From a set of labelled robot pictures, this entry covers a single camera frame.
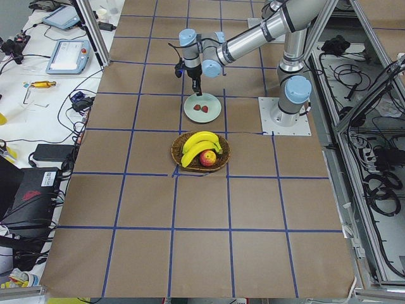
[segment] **fruit basket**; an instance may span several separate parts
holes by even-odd
[[[222,137],[221,135],[218,135],[218,139],[222,148],[222,154],[216,154],[216,161],[214,165],[211,167],[204,167],[201,165],[199,161],[199,155],[194,157],[194,159],[191,161],[190,165],[187,167],[182,166],[182,157],[183,157],[183,145],[185,142],[190,138],[193,134],[197,132],[187,132],[183,133],[180,135],[172,144],[171,146],[171,156],[173,157],[175,163],[180,165],[181,168],[184,170],[189,170],[189,171],[194,171],[194,172],[213,172],[221,169],[224,167],[227,162],[229,161],[230,158],[230,147],[228,141]]]

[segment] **bunch of bananas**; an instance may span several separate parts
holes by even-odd
[[[194,157],[205,150],[215,150],[216,153],[222,154],[218,136],[210,131],[200,131],[191,135],[183,145],[183,168],[190,165]]]

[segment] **screwdriver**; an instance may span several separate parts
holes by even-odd
[[[39,87],[39,88],[47,88],[47,87],[53,87],[56,86],[56,81],[35,81],[32,82],[31,87]]]

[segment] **red apple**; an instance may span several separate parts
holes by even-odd
[[[212,150],[204,150],[200,153],[200,163],[204,167],[211,167],[216,162],[216,154]]]

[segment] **blue joint cap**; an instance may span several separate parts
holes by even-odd
[[[291,77],[285,85],[286,97],[296,105],[303,104],[311,95],[312,85],[310,81],[300,75]]]
[[[197,33],[192,28],[186,28],[182,30],[178,35],[178,39],[180,40],[180,46],[188,46],[194,41],[196,37]]]
[[[225,34],[223,32],[215,32],[215,35],[218,38],[218,42],[220,43],[225,42]]]
[[[205,76],[214,78],[221,74],[221,65],[214,60],[204,60],[202,62],[202,72]]]

